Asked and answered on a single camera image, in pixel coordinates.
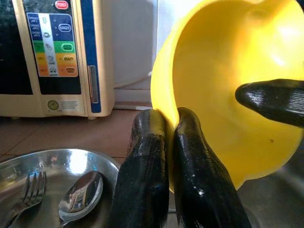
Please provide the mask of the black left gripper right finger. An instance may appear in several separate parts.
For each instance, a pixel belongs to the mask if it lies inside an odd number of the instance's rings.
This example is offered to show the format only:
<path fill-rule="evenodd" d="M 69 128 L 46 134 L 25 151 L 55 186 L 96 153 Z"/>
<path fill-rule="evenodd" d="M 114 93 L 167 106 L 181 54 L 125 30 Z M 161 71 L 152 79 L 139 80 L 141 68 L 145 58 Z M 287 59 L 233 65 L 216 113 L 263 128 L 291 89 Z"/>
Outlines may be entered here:
<path fill-rule="evenodd" d="M 182 228 L 251 228 L 232 179 L 207 143 L 197 115 L 178 108 L 174 134 L 174 194 Z"/>

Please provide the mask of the beige water ionizer machine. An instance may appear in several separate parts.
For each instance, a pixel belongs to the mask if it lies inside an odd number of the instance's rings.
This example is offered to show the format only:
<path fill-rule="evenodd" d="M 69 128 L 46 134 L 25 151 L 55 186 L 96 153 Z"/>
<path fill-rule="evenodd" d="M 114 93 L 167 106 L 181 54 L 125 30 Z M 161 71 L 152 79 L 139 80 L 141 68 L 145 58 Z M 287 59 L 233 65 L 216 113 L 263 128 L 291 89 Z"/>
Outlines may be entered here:
<path fill-rule="evenodd" d="M 110 0 L 0 0 L 0 116 L 108 116 Z"/>

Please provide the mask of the steel sink basin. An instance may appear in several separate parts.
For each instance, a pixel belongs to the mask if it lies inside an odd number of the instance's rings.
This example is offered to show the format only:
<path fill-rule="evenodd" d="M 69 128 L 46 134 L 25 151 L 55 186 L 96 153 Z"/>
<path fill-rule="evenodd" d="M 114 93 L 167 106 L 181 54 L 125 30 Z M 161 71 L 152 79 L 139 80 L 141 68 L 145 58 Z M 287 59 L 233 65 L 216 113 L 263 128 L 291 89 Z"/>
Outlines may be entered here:
<path fill-rule="evenodd" d="M 281 169 L 247 180 L 238 195 L 253 228 L 304 228 L 304 142 Z"/>

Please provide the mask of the steel spoon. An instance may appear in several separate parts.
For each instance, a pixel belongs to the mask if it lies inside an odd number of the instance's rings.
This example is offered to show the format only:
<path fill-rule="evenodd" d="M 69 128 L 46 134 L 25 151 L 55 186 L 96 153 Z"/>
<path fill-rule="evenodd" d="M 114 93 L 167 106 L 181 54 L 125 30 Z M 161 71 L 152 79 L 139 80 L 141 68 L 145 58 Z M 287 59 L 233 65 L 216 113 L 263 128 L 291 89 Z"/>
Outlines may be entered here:
<path fill-rule="evenodd" d="M 60 224 L 56 228 L 63 228 L 88 215 L 99 202 L 103 185 L 102 174 L 98 171 L 82 175 L 59 202 Z"/>

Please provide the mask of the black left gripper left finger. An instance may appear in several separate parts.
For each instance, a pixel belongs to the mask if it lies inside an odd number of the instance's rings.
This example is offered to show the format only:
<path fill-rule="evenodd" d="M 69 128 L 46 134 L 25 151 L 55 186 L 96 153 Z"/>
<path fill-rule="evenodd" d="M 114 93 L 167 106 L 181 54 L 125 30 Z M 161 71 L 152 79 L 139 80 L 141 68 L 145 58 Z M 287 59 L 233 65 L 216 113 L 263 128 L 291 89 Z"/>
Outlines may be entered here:
<path fill-rule="evenodd" d="M 110 228 L 163 228 L 169 206 L 166 121 L 150 109 L 134 119 L 110 211 Z"/>

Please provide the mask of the steel fork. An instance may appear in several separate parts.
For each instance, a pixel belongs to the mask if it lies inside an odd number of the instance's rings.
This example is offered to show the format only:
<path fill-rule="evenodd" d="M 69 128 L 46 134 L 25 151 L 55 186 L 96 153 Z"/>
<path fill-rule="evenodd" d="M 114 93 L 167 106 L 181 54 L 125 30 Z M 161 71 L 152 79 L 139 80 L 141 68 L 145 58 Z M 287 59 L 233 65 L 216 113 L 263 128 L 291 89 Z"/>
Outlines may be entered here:
<path fill-rule="evenodd" d="M 32 178 L 28 174 L 21 196 L 9 208 L 4 219 L 0 222 L 0 228 L 11 228 L 24 211 L 42 202 L 46 189 L 46 179 L 45 171 L 39 172 L 39 174 L 34 173 Z"/>

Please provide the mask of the round steel dish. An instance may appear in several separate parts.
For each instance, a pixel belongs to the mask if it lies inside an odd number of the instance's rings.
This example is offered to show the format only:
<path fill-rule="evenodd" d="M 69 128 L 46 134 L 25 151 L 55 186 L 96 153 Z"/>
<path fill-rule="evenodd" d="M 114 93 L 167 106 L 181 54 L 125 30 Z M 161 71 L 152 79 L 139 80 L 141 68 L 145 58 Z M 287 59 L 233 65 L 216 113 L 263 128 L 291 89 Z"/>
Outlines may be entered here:
<path fill-rule="evenodd" d="M 104 153 L 82 149 L 53 149 L 24 154 L 0 162 L 0 228 L 21 199 L 27 177 L 46 173 L 42 202 L 24 212 L 12 228 L 56 228 L 60 224 L 58 205 L 68 189 L 84 174 L 98 171 L 103 176 L 103 193 L 94 209 L 84 218 L 64 228 L 107 228 L 119 163 Z"/>

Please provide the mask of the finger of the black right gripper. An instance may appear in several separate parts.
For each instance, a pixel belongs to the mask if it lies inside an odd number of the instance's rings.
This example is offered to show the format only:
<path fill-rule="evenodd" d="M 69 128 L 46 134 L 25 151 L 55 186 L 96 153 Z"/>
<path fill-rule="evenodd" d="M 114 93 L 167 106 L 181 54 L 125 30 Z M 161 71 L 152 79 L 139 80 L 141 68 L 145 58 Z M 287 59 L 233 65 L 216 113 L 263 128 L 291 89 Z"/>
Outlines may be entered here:
<path fill-rule="evenodd" d="M 275 79 L 247 83 L 235 91 L 236 100 L 263 117 L 304 128 L 304 81 Z"/>

